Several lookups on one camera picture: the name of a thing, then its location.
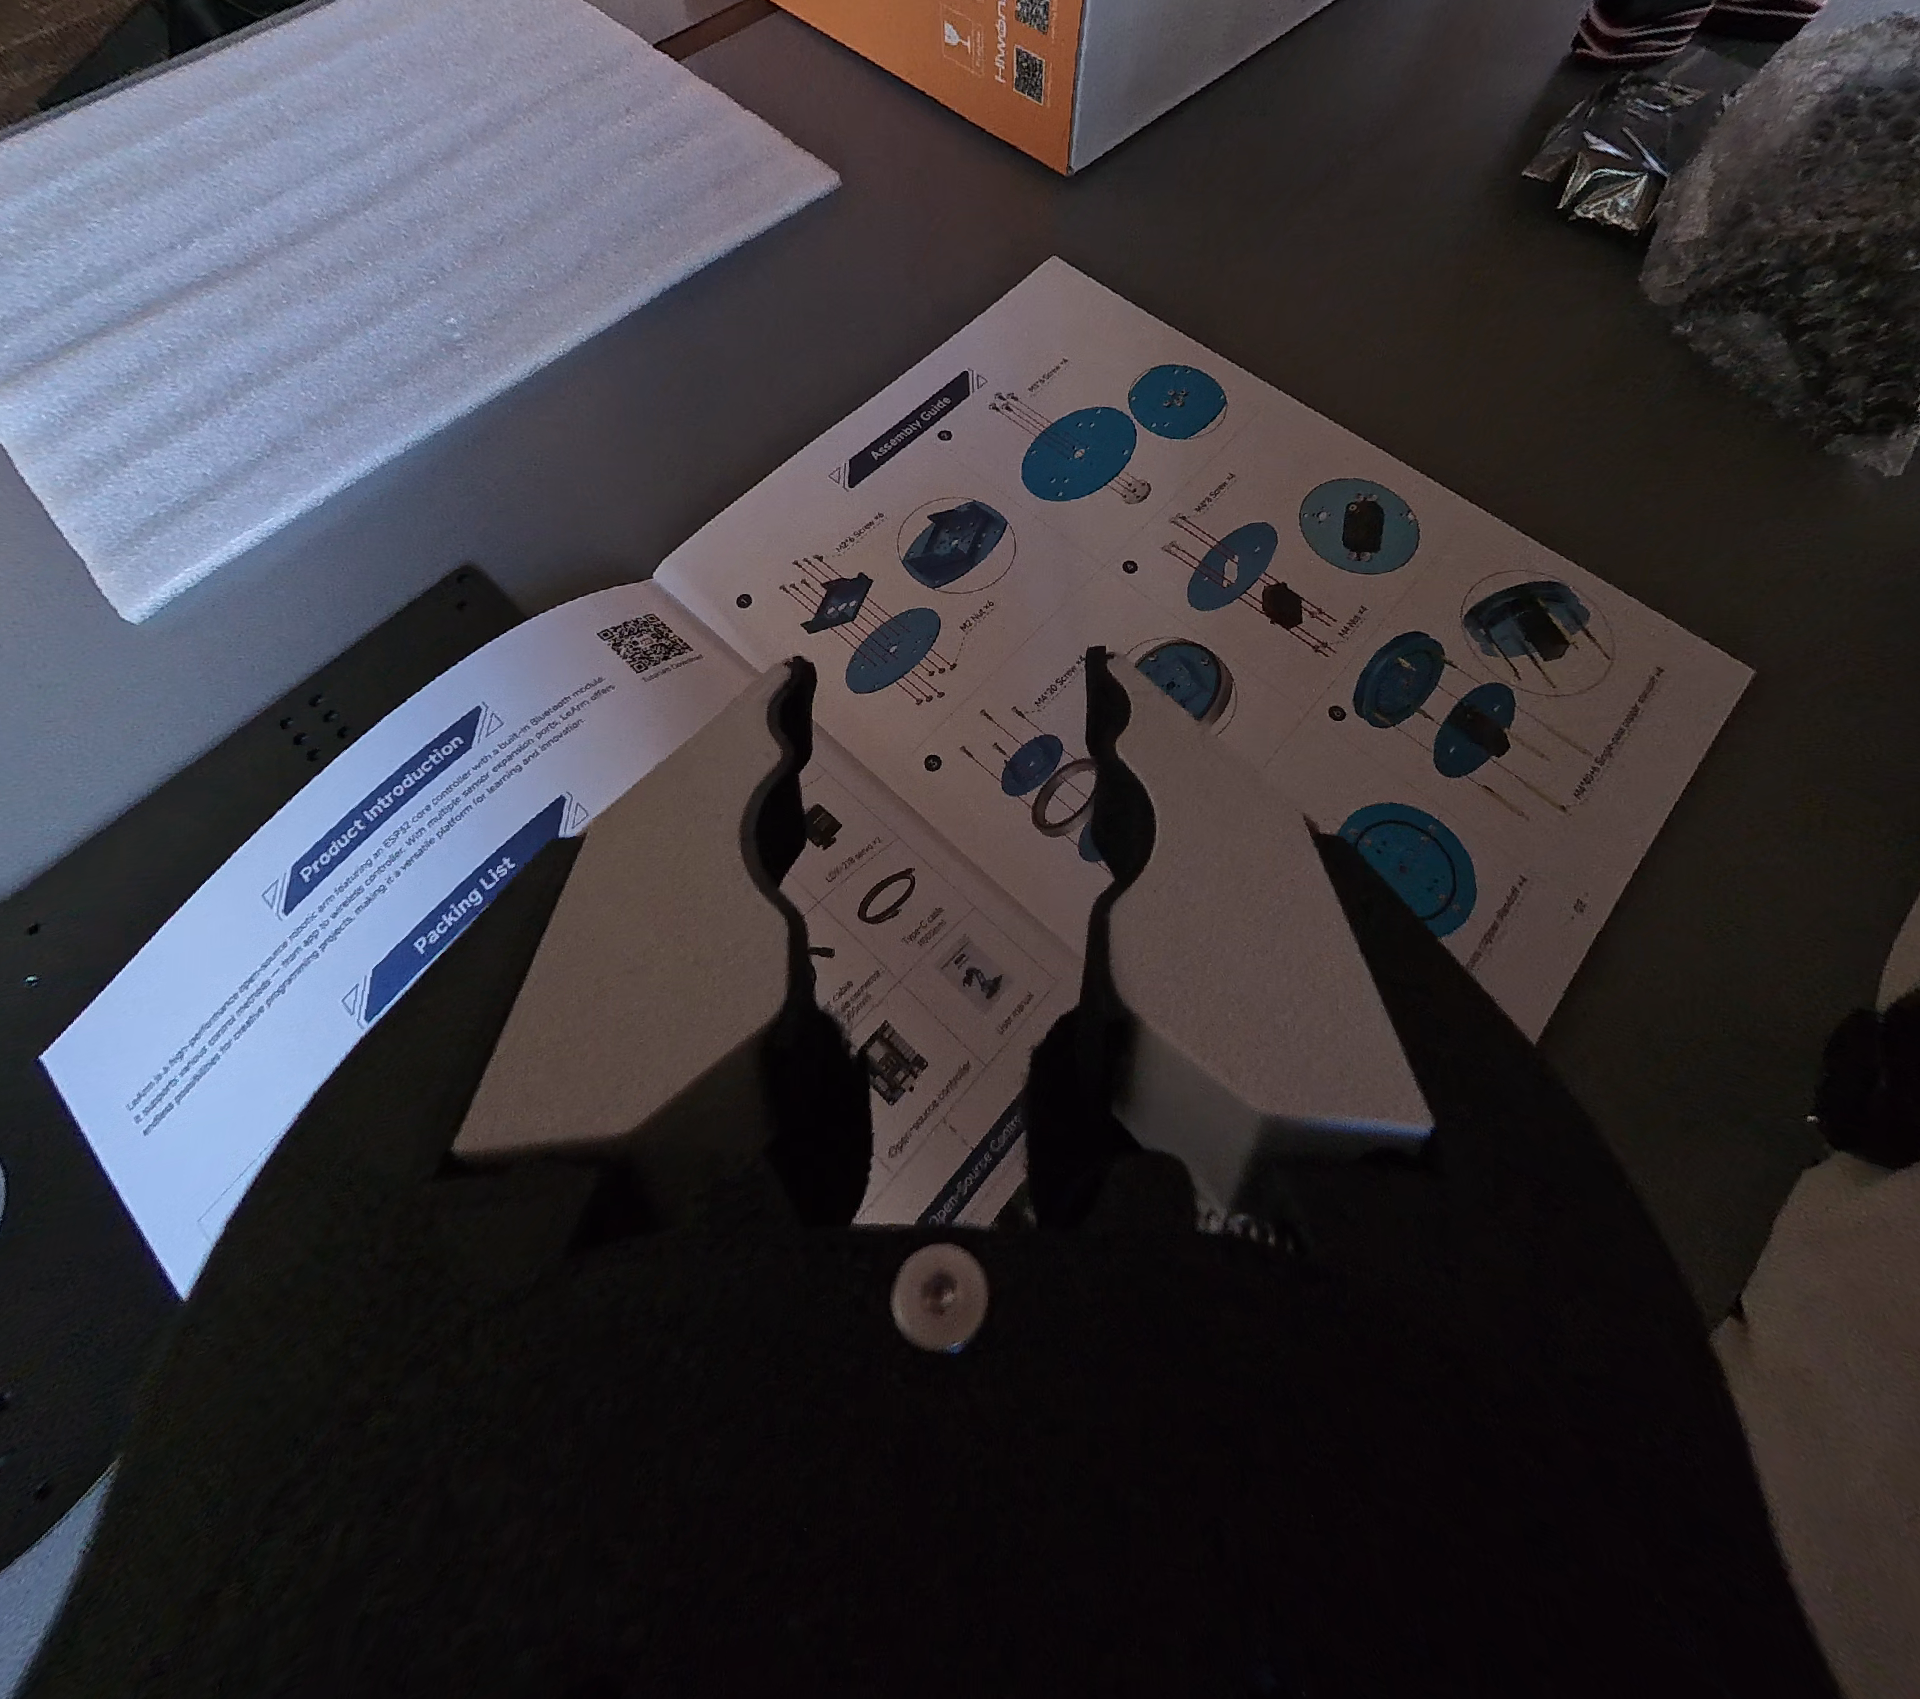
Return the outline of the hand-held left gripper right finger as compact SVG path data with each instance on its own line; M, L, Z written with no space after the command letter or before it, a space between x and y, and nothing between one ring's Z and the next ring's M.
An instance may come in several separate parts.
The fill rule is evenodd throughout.
M1429 1102L1308 818L1119 656L1087 668L1112 882L1078 1002L1027 1076L1036 1220L1081 1222L1135 1152L1221 1206L1272 1162L1416 1156Z

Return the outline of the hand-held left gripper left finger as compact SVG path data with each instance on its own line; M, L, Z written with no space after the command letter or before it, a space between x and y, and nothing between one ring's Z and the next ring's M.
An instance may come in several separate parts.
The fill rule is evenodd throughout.
M770 668L584 834L453 1152L613 1162L660 1218L767 1166L811 1226L872 1170L865 1066L782 878L805 850L814 668Z

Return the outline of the white user manual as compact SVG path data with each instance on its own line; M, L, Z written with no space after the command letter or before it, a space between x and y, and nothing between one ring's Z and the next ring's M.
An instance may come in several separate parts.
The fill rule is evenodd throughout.
M764 666L818 676L789 876L868 1072L863 1216L983 1224L1106 870L1106 648L1537 1036L1749 672L1065 262L675 552L379 722L40 1064L187 1292L320 1084L541 848Z

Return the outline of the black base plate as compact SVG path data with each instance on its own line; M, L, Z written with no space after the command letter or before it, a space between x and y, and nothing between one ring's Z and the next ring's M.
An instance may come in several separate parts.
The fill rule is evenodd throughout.
M348 738L520 620L457 570L5 902L5 1567L106 1472L181 1306L43 1052Z

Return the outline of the white foam sheet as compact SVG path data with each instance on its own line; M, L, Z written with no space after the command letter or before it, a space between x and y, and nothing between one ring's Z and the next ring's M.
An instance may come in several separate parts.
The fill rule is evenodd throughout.
M5 448L142 622L836 186L584 0L311 6L5 142Z

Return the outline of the bubble wrap package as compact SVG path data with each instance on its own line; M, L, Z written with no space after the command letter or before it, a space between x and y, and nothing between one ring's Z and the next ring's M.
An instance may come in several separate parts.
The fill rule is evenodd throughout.
M1802 36L1671 182L1645 296L1822 450L1884 476L1918 440L1918 22Z

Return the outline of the silver foil bag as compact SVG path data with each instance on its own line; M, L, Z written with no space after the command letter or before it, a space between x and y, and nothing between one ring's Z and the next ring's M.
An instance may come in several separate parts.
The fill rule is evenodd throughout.
M1668 182L1736 94L1738 84L1694 72L1623 74L1573 106L1522 174L1553 190L1563 220L1646 236Z

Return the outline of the brown desk divider strip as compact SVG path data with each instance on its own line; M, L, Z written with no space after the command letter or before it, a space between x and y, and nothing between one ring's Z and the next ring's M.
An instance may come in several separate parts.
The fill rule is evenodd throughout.
M654 50L672 62L685 64L694 56L739 36L747 28L776 16L778 12L781 8L770 0L739 0L733 6L726 6L724 10L687 26L682 32L672 32L660 38L660 42L654 44Z

